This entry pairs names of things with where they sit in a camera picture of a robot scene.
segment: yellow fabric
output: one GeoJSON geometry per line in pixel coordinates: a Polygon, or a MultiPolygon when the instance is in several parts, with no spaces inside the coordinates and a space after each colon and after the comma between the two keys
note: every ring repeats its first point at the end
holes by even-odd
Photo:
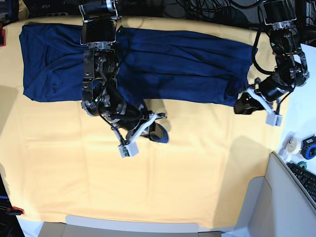
{"type": "MultiPolygon", "coordinates": [[[[281,127],[265,125],[266,112],[235,115],[231,107],[150,100],[170,142],[139,139],[140,154],[121,158],[118,141],[80,102],[39,103],[23,96],[21,27],[29,22],[81,24],[79,17],[31,19],[6,27],[0,48],[0,172],[21,218],[64,222],[67,215],[109,220],[236,224],[249,181],[263,176],[281,127]]],[[[253,44],[256,32],[216,24],[123,18],[125,27],[189,30],[253,44]]],[[[257,60],[275,59],[262,34],[257,60]]],[[[260,74],[251,67],[248,79],[260,74]]]]}
{"type": "Polygon", "coordinates": [[[26,20],[29,17],[29,10],[27,9],[23,0],[19,0],[19,15],[18,18],[20,21],[26,20]]]}

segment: black cable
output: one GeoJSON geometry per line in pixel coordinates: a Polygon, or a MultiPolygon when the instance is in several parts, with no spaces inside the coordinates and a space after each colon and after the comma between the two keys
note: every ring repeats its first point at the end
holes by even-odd
{"type": "Polygon", "coordinates": [[[221,4],[217,0],[213,0],[213,2],[216,5],[216,8],[214,8],[214,9],[221,9],[222,8],[221,4]]]}
{"type": "Polygon", "coordinates": [[[126,32],[126,30],[124,29],[123,26],[121,26],[119,28],[119,30],[123,30],[124,33],[125,33],[125,36],[126,36],[126,39],[127,39],[127,51],[126,51],[125,55],[123,56],[122,60],[120,61],[120,63],[118,64],[118,67],[120,67],[125,62],[125,59],[126,59],[126,57],[128,56],[128,54],[130,52],[130,39],[129,39],[128,33],[126,32]]]}
{"type": "Polygon", "coordinates": [[[216,2],[216,5],[218,6],[218,9],[221,10],[224,6],[221,5],[221,3],[218,0],[213,0],[216,2]]]}
{"type": "Polygon", "coordinates": [[[316,25],[316,22],[315,22],[315,20],[313,18],[311,18],[310,16],[307,16],[306,19],[308,19],[308,18],[311,19],[312,22],[316,25]]]}
{"type": "Polygon", "coordinates": [[[220,8],[213,8],[213,9],[209,9],[209,8],[198,8],[197,6],[193,5],[193,3],[191,1],[188,2],[188,5],[193,7],[193,8],[190,8],[191,10],[193,11],[204,11],[204,12],[209,12],[209,13],[212,13],[212,12],[215,12],[217,10],[220,10],[220,8]]]}
{"type": "Polygon", "coordinates": [[[184,10],[186,10],[186,8],[178,0],[175,0],[175,1],[180,5],[180,7],[182,7],[184,10]]]}
{"type": "Polygon", "coordinates": [[[98,103],[97,103],[97,111],[98,111],[99,116],[100,116],[109,126],[111,126],[111,128],[112,128],[115,132],[117,132],[117,134],[118,134],[118,136],[119,136],[119,141],[120,141],[121,145],[123,145],[123,146],[126,145],[125,140],[124,140],[124,138],[122,137],[122,135],[120,134],[118,128],[115,127],[113,124],[111,124],[109,121],[107,121],[107,119],[106,119],[105,117],[103,117],[102,114],[100,113],[99,101],[100,101],[100,100],[98,100],[98,103]]]}
{"type": "Polygon", "coordinates": [[[281,103],[294,91],[295,87],[296,87],[296,81],[294,82],[294,87],[293,87],[293,89],[292,89],[291,91],[289,91],[289,92],[287,93],[287,95],[284,96],[284,97],[281,99],[280,103],[277,104],[277,108],[276,108],[276,114],[277,114],[277,115],[280,113],[281,103]]]}
{"type": "Polygon", "coordinates": [[[170,14],[168,14],[166,12],[163,12],[163,14],[166,15],[167,17],[174,18],[174,19],[185,19],[186,18],[185,15],[178,17],[178,16],[171,16],[170,14]]]}
{"type": "Polygon", "coordinates": [[[199,13],[203,18],[203,10],[202,10],[202,3],[199,0],[196,0],[197,6],[199,7],[199,13]]]}
{"type": "Polygon", "coordinates": [[[136,121],[136,120],[140,120],[143,115],[141,113],[139,113],[138,115],[132,115],[132,116],[129,116],[129,115],[117,115],[117,114],[111,114],[111,119],[115,120],[115,119],[120,119],[120,120],[123,120],[123,121],[136,121]]]}
{"type": "Polygon", "coordinates": [[[260,13],[261,13],[261,15],[263,15],[262,14],[262,9],[261,9],[261,7],[260,6],[258,6],[258,21],[259,21],[259,24],[261,24],[262,23],[262,21],[261,21],[261,16],[260,16],[260,13]]]}
{"type": "Polygon", "coordinates": [[[266,70],[262,69],[256,61],[256,49],[258,46],[260,34],[261,34],[261,26],[259,26],[259,29],[258,29],[258,32],[256,35],[256,39],[255,39],[255,42],[254,42],[252,50],[251,50],[251,59],[252,59],[253,65],[256,67],[256,69],[259,72],[266,74],[266,75],[272,75],[274,72],[270,72],[270,71],[266,71],[266,70]]]}
{"type": "Polygon", "coordinates": [[[231,3],[228,0],[224,0],[226,3],[226,6],[231,6],[231,3]]]}
{"type": "MultiPolygon", "coordinates": [[[[119,28],[119,30],[123,30],[124,33],[125,33],[125,36],[126,36],[126,39],[127,39],[127,51],[126,51],[125,55],[122,57],[121,61],[119,62],[118,68],[125,62],[125,60],[126,60],[128,54],[129,54],[129,52],[130,52],[130,39],[129,39],[128,33],[126,32],[126,30],[124,29],[123,26],[121,26],[121,27],[119,28]]],[[[107,87],[108,87],[108,85],[109,85],[110,81],[112,81],[112,79],[113,79],[113,78],[107,79],[107,81],[106,81],[105,84],[104,84],[104,88],[107,88],[107,87]]]]}
{"type": "Polygon", "coordinates": [[[234,2],[233,0],[228,0],[232,5],[238,7],[238,8],[241,8],[241,9],[251,9],[251,8],[254,8],[254,7],[257,7],[259,6],[263,0],[258,0],[256,3],[252,4],[252,5],[249,5],[249,6],[243,6],[243,5],[239,5],[238,3],[234,2]]]}
{"type": "Polygon", "coordinates": [[[166,4],[166,6],[171,6],[171,5],[178,5],[178,3],[173,2],[173,3],[168,3],[168,4],[166,4]]]}

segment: keyboard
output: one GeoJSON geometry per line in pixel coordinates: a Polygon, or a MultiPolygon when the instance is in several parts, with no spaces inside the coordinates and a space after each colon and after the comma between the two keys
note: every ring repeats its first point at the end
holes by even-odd
{"type": "Polygon", "coordinates": [[[293,163],[287,163],[287,166],[291,169],[296,178],[301,182],[306,191],[316,202],[316,175],[293,163]]]}

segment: navy blue cloth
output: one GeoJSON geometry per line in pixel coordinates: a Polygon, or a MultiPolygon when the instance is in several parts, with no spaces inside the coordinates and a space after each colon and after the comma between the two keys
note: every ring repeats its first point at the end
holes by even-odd
{"type": "MultiPolygon", "coordinates": [[[[187,31],[125,28],[118,32],[120,56],[130,53],[117,75],[118,89],[134,104],[143,98],[232,106],[247,82],[251,46],[187,31]]],[[[51,102],[81,100],[81,27],[23,26],[24,94],[51,102]]]]}

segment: white bracket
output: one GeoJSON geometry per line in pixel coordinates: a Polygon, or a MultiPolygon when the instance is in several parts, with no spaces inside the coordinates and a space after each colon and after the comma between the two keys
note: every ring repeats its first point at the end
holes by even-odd
{"type": "Polygon", "coordinates": [[[120,145],[118,147],[118,150],[122,157],[133,157],[139,153],[136,145],[137,138],[139,138],[139,136],[146,130],[146,128],[152,125],[157,118],[158,115],[156,113],[150,114],[149,119],[137,129],[134,135],[127,141],[126,145],[120,145]]]}
{"type": "Polygon", "coordinates": [[[247,88],[246,92],[254,98],[256,101],[258,101],[263,108],[268,112],[267,114],[267,119],[266,119],[266,124],[271,125],[271,126],[281,126],[282,123],[282,115],[277,115],[268,105],[268,103],[259,95],[257,95],[254,92],[254,89],[252,88],[247,88]]]}

